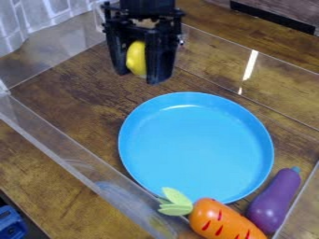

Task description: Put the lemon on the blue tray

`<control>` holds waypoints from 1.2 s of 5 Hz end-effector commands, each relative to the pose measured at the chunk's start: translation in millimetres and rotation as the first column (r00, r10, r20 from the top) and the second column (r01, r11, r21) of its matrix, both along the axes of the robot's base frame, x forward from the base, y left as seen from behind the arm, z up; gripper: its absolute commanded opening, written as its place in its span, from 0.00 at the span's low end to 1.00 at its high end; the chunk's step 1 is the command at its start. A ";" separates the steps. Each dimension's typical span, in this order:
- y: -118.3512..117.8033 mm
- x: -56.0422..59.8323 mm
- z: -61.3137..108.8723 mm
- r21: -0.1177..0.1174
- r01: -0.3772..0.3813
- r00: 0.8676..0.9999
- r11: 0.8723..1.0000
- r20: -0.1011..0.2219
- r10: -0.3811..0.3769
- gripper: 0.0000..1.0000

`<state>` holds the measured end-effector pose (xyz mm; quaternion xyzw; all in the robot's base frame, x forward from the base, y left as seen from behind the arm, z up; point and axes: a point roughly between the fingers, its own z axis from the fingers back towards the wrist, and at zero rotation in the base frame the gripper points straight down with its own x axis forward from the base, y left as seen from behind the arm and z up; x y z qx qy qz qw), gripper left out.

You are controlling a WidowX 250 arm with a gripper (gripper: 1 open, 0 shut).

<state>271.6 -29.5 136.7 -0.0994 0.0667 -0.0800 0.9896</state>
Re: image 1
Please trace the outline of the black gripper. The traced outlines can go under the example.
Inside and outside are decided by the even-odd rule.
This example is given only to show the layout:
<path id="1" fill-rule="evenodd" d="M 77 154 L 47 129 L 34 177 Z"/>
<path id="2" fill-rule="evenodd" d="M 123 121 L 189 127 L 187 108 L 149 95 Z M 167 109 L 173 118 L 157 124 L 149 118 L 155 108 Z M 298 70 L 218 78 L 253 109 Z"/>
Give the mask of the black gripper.
<path id="1" fill-rule="evenodd" d="M 177 7 L 177 0 L 119 0 L 118 4 L 102 4 L 107 46 L 117 73 L 122 76 L 130 70 L 126 53 L 131 44 L 131 32 L 149 31 L 146 43 L 147 83 L 157 85 L 174 72 L 182 17 L 185 12 Z"/>

